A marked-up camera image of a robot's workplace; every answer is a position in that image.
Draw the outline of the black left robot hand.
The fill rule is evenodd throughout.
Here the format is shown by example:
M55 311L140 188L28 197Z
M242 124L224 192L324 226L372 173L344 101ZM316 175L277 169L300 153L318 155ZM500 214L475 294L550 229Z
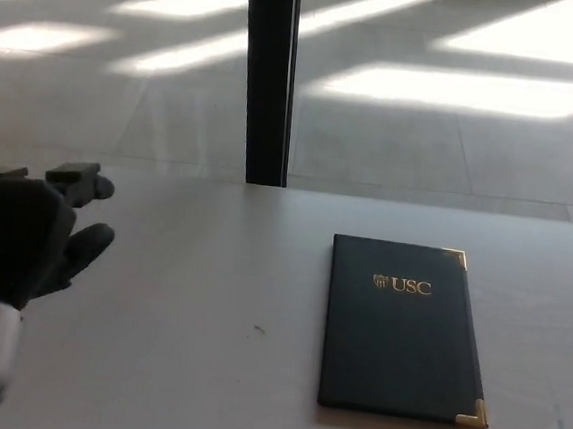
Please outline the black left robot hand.
M0 302L21 310L67 289L112 244L103 223L76 230L78 209L114 195L97 163L64 163L41 178L0 167Z

